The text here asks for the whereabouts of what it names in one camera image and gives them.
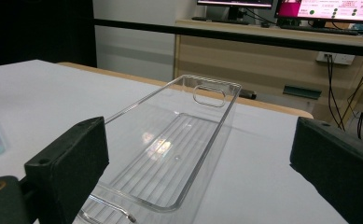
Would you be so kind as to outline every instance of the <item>computer monitor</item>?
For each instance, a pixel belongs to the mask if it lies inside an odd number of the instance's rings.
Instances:
[[[279,0],[274,14],[278,19],[363,23],[363,0]]]
[[[212,7],[229,7],[228,20],[236,21],[238,18],[239,8],[260,8],[271,9],[273,0],[198,0],[198,5],[212,6]]]

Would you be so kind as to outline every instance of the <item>electrical socket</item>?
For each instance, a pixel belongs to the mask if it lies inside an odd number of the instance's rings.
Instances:
[[[334,63],[339,63],[339,64],[348,64],[348,65],[350,65],[350,64],[352,64],[353,59],[355,58],[355,55],[339,54],[339,53],[320,51],[320,52],[318,52],[318,55],[315,58],[315,60],[318,61],[318,62],[326,63],[328,61],[327,57],[329,55],[332,55],[332,61]]]
[[[337,53],[332,53],[332,52],[324,52],[324,51],[320,51],[318,52],[317,58],[315,58],[316,61],[318,62],[327,62],[327,57],[329,55],[332,55],[332,61],[335,61],[336,55]]]
[[[352,64],[354,58],[355,58],[355,55],[338,54],[338,55],[336,55],[336,58],[333,62],[350,65],[350,64]]]

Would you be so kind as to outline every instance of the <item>black foam block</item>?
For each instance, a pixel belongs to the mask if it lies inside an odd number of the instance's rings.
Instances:
[[[363,141],[299,118],[290,161],[347,222],[363,223]]]
[[[103,118],[73,126],[25,163],[40,223],[72,223],[107,165]]]

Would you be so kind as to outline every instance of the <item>white table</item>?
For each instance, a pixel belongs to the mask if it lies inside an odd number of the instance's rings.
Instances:
[[[0,66],[0,176],[74,124],[109,116],[158,86],[30,61]],[[233,129],[195,223],[346,223],[289,166],[297,116],[237,105]]]

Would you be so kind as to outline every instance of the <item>clear plastic tray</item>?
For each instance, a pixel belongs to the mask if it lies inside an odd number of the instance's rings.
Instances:
[[[182,76],[105,121],[110,163],[77,223],[191,223],[241,86]]]

